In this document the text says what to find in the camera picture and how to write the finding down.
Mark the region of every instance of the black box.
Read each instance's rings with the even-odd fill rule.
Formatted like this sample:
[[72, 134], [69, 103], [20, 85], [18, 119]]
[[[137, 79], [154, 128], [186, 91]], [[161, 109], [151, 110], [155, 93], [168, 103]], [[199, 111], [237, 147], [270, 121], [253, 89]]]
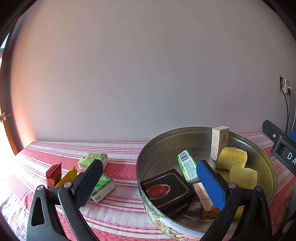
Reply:
[[142, 181], [141, 186], [149, 200], [168, 217], [186, 209], [195, 196], [194, 188], [176, 169]]

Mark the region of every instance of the metal container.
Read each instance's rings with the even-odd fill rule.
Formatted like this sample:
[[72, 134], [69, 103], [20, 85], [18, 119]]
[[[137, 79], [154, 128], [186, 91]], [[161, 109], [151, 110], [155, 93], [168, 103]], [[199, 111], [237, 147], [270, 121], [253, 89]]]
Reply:
[[[165, 234], [175, 240], [200, 240], [214, 218], [202, 218], [203, 208], [198, 196], [189, 208], [169, 218], [160, 212], [142, 190], [140, 182], [175, 168], [180, 174], [177, 155], [188, 149], [195, 161], [205, 159], [215, 169], [216, 162], [210, 158], [212, 128], [186, 127], [159, 135], [147, 143], [137, 160], [137, 178], [140, 195], [146, 213], [152, 222]], [[248, 154], [246, 167], [258, 172], [258, 185], [271, 204], [277, 186], [276, 170], [270, 157], [257, 144], [239, 134], [229, 132], [228, 146], [245, 150]], [[232, 236], [238, 219], [234, 219], [225, 238]]]

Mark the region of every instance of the wall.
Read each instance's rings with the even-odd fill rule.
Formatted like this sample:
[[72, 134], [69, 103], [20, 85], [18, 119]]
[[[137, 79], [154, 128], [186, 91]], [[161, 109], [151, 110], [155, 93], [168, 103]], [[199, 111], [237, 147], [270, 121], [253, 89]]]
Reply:
[[296, 88], [296, 42], [259, 0], [39, 0], [13, 34], [12, 109], [32, 140], [284, 129], [279, 75]]

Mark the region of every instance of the red and white tablecloth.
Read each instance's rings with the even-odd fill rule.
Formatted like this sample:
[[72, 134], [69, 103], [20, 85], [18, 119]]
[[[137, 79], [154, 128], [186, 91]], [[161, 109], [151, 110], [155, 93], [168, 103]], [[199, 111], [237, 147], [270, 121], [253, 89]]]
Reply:
[[[271, 157], [278, 175], [276, 197], [270, 206], [273, 222], [295, 183], [293, 174], [271, 154], [272, 142], [259, 133], [244, 134]], [[100, 203], [88, 201], [81, 213], [101, 241], [172, 240], [150, 221], [145, 213], [136, 181], [136, 160], [145, 142], [74, 143], [35, 141], [12, 160], [3, 161], [0, 182], [0, 209], [17, 237], [26, 240], [31, 201], [36, 187], [46, 186], [45, 172], [62, 162], [62, 175], [77, 164], [85, 152], [107, 153], [110, 159], [104, 173], [112, 178], [115, 190]], [[71, 240], [75, 237], [60, 206], [57, 211]]]

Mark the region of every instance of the electrical outlet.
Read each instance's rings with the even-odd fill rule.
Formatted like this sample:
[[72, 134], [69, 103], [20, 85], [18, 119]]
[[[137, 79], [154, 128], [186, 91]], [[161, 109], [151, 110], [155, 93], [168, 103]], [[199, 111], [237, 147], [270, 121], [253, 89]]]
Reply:
[[284, 79], [282, 76], [279, 77], [279, 83], [281, 90], [288, 94], [288, 86], [290, 85], [290, 82], [287, 79]]

